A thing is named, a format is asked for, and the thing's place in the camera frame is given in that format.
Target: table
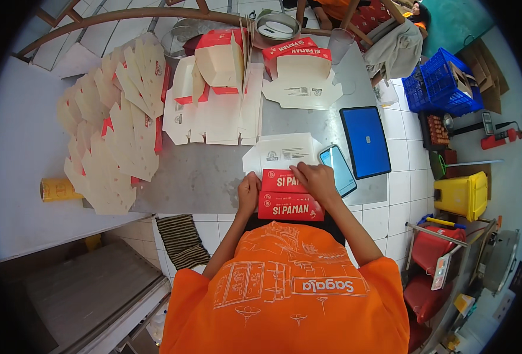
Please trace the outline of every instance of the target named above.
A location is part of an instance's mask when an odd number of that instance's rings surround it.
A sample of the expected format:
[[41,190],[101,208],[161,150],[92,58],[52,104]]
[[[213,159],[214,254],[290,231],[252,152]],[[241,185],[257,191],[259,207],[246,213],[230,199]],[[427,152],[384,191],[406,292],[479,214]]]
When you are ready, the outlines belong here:
[[[319,47],[327,47],[328,37],[310,37]],[[261,62],[260,52],[254,54],[253,60]],[[169,64],[174,69],[176,63]],[[324,146],[339,145],[346,159],[350,160],[340,109],[376,106],[377,101],[356,45],[351,46],[336,67],[336,73],[352,78],[356,90],[351,95],[342,96],[328,110],[282,109],[279,103],[262,97],[261,134],[310,132]],[[244,176],[242,157],[250,148],[199,143],[174,145],[163,132],[163,150],[157,173],[151,182],[137,184],[137,199],[130,210],[164,214],[235,213],[238,208],[237,186]],[[356,182],[356,191],[343,199],[346,205],[387,200],[386,174]]]

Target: person's left hand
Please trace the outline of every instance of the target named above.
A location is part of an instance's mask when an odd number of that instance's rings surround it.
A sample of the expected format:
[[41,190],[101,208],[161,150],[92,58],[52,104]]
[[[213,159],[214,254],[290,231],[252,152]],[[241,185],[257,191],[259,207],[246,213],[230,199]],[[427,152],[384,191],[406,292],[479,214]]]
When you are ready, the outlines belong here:
[[255,172],[248,173],[243,181],[237,187],[237,195],[239,197],[238,213],[249,217],[257,208],[259,199],[259,191],[261,190],[261,180]]

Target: teal wall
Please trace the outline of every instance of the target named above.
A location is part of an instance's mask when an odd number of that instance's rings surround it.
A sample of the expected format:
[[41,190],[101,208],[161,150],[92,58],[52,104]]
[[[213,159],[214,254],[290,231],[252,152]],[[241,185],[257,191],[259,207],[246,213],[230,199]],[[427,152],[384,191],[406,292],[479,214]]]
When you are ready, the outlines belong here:
[[493,19],[477,0],[423,0],[432,14],[423,54],[432,57],[439,47],[455,54],[469,35],[475,39],[493,26]]

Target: stainless steel table top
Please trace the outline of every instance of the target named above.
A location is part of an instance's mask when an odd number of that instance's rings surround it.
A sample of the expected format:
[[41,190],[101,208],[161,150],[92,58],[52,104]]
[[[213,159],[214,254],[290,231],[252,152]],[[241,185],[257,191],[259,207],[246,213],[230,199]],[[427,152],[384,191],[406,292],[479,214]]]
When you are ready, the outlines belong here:
[[[327,47],[328,37],[310,37],[319,47]],[[260,52],[254,54],[254,61],[261,61]],[[176,66],[176,62],[169,64],[173,69]],[[340,109],[376,106],[377,101],[363,58],[355,44],[335,71],[336,77],[341,75],[342,79],[353,80],[355,92],[342,96],[328,110],[283,109],[279,103],[268,101],[263,96],[261,134],[310,132],[324,146],[339,145],[344,156],[351,159]],[[162,136],[163,150],[158,171],[151,182],[137,184],[137,199],[130,210],[165,214],[235,213],[238,207],[237,186],[244,176],[242,157],[251,146],[174,145],[165,132]],[[386,174],[356,182],[356,191],[343,199],[347,205],[387,200]]]

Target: large metal pot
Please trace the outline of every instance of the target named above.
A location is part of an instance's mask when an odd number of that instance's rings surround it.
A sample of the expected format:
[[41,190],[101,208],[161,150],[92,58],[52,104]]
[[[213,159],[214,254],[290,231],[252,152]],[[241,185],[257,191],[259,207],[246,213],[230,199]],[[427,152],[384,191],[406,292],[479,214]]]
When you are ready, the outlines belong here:
[[[258,31],[258,28],[264,25],[266,22],[279,22],[293,29],[293,33],[283,39],[274,39],[265,36],[264,34]],[[255,37],[253,39],[253,45],[260,49],[265,49],[273,45],[279,45],[280,43],[286,43],[294,39],[300,38],[300,30],[302,29],[298,21],[292,16],[283,14],[281,12],[271,12],[270,14],[266,14],[260,16],[253,24],[255,27]]]

